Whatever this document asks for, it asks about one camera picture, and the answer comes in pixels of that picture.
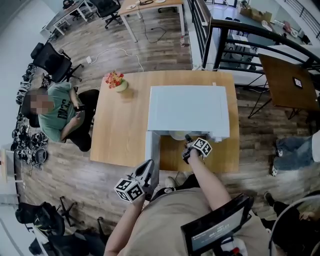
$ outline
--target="forearm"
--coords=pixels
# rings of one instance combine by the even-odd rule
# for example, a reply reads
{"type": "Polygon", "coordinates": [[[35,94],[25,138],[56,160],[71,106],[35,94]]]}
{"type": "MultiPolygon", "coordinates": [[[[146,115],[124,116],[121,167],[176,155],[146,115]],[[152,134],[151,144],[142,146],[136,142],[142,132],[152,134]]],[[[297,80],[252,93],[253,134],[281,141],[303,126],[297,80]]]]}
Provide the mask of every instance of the forearm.
{"type": "Polygon", "coordinates": [[[213,211],[231,200],[225,186],[198,157],[190,157],[188,162],[213,211]]]}
{"type": "Polygon", "coordinates": [[[63,127],[60,135],[60,141],[64,141],[66,139],[73,127],[74,125],[71,122],[68,122],[65,127],[63,127]]]}
{"type": "Polygon", "coordinates": [[[128,206],[106,243],[104,256],[117,255],[127,245],[143,205],[144,200],[128,206]]]}
{"type": "Polygon", "coordinates": [[[71,100],[72,104],[76,105],[78,103],[78,96],[77,96],[74,88],[71,88],[71,90],[69,91],[69,96],[70,96],[70,100],[71,100]]]}

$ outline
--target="white vase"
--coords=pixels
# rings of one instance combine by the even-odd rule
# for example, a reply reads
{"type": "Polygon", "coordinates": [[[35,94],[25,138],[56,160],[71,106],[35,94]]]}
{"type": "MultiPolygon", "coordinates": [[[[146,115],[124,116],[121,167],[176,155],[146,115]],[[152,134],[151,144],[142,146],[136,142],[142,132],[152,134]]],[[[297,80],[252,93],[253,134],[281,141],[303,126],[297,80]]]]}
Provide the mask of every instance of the white vase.
{"type": "Polygon", "coordinates": [[[122,83],[119,86],[112,88],[112,90],[119,93],[119,92],[122,92],[125,89],[127,89],[127,87],[128,87],[128,82],[126,80],[122,79],[122,83]]]}

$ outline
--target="black pants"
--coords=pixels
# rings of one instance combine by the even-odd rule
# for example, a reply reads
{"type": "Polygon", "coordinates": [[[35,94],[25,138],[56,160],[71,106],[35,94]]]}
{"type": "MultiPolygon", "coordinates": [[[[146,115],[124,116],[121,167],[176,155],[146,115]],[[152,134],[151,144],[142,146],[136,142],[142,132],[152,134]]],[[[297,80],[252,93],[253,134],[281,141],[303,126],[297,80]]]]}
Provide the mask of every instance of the black pants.
{"type": "Polygon", "coordinates": [[[70,139],[76,144],[82,152],[87,152],[91,149],[91,137],[89,130],[92,123],[92,118],[96,113],[99,91],[96,89],[87,90],[78,95],[82,104],[85,105],[85,117],[83,124],[73,132],[71,132],[67,139],[70,139]]]}
{"type": "MultiPolygon", "coordinates": [[[[274,202],[273,209],[279,216],[289,205],[283,202],[274,202]]],[[[292,251],[300,251],[302,249],[301,239],[297,233],[301,230],[300,213],[297,208],[289,209],[278,221],[273,234],[273,241],[280,246],[286,253],[292,255],[292,251]]],[[[265,228],[272,230],[275,220],[261,219],[265,228]]]]}
{"type": "Polygon", "coordinates": [[[172,191],[186,190],[186,189],[192,189],[192,188],[200,188],[197,178],[194,174],[191,174],[181,186],[178,186],[176,188],[174,187],[161,188],[151,199],[151,202],[164,194],[171,193],[172,191]]]}

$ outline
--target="plastic bottle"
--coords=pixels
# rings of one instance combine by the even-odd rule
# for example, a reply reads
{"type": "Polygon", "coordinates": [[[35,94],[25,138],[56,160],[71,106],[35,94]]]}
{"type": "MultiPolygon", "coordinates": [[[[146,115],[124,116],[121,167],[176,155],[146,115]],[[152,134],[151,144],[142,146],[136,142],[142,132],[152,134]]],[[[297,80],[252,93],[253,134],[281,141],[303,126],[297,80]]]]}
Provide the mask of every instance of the plastic bottle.
{"type": "Polygon", "coordinates": [[[181,38],[180,38],[180,45],[181,45],[181,47],[185,47],[185,39],[183,36],[181,36],[181,38]]]}

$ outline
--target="black metal railing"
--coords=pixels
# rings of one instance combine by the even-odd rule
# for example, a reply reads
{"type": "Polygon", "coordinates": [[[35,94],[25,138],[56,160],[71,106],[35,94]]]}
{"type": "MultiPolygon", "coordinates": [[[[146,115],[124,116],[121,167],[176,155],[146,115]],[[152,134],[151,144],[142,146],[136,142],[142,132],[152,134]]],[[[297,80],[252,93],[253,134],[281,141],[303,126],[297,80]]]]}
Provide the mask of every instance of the black metal railing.
{"type": "Polygon", "coordinates": [[[315,37],[320,40],[320,24],[312,16],[312,14],[297,0],[284,0],[297,14],[302,18],[305,23],[310,27],[315,37]]]}
{"type": "Polygon", "coordinates": [[[196,37],[199,44],[202,67],[207,64],[209,48],[212,38],[212,16],[203,0],[188,0],[188,5],[192,14],[192,22],[195,27],[196,37]]]}
{"type": "Polygon", "coordinates": [[[312,52],[308,51],[306,48],[285,38],[284,36],[268,31],[267,29],[244,24],[241,22],[229,21],[229,20],[214,19],[211,23],[211,26],[213,28],[220,29],[220,35],[219,35],[220,37],[219,37],[219,42],[217,46],[215,62],[213,66],[215,70],[216,69],[234,70],[234,71],[264,74],[264,71],[262,68],[257,68],[257,67],[262,67],[261,64],[252,62],[252,60],[254,57],[258,57],[256,53],[257,49],[265,49],[265,50],[274,52],[276,54],[280,54],[282,56],[291,58],[295,60],[294,62],[297,63],[297,65],[301,65],[305,69],[315,70],[320,73],[320,70],[319,70],[320,58],[318,58],[312,52]],[[241,32],[250,34],[251,38],[252,38],[252,35],[256,35],[256,36],[260,36],[260,37],[269,39],[271,41],[274,41],[274,44],[286,45],[294,49],[295,51],[299,52],[299,56],[304,56],[304,57],[297,57],[285,51],[281,51],[273,47],[262,45],[259,43],[235,40],[231,36],[231,33],[230,33],[231,30],[233,32],[237,31],[237,34],[241,32]],[[236,44],[249,46],[249,49],[255,48],[255,50],[245,51],[245,49],[247,49],[245,47],[243,47],[243,50],[237,50],[236,44]],[[235,59],[233,57],[234,54],[240,56],[241,59],[235,59]]]}

